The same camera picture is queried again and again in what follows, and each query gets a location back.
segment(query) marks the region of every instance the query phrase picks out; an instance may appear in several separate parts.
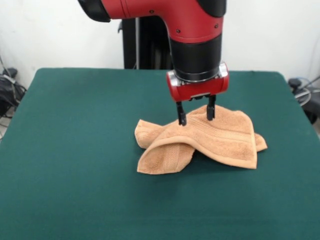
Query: towel fold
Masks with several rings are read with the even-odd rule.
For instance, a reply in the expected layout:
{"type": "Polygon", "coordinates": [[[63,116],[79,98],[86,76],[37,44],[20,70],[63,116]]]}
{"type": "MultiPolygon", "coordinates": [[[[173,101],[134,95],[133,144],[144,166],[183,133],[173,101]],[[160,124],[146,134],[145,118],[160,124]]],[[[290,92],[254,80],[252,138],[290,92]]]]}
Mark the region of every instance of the towel fold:
{"type": "Polygon", "coordinates": [[[254,132],[251,119],[242,111],[217,105],[215,119],[208,121],[205,105],[188,113],[187,120],[186,126],[180,126],[178,120],[165,126],[138,122],[135,138],[146,149],[138,162],[138,172],[180,172],[195,150],[226,165],[256,169],[257,152],[267,149],[266,141],[254,132]]]}

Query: green felt surface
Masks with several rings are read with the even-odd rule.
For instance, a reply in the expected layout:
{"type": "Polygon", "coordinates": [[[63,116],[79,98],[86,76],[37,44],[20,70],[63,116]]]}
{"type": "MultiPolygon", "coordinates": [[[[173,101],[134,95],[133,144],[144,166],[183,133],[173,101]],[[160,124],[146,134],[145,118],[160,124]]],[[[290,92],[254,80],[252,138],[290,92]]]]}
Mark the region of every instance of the green felt surface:
{"type": "Polygon", "coordinates": [[[145,175],[138,120],[177,116],[164,71],[39,70],[0,144],[0,240],[319,239],[320,142],[283,77],[231,72],[217,104],[265,137],[256,170],[145,175]]]}

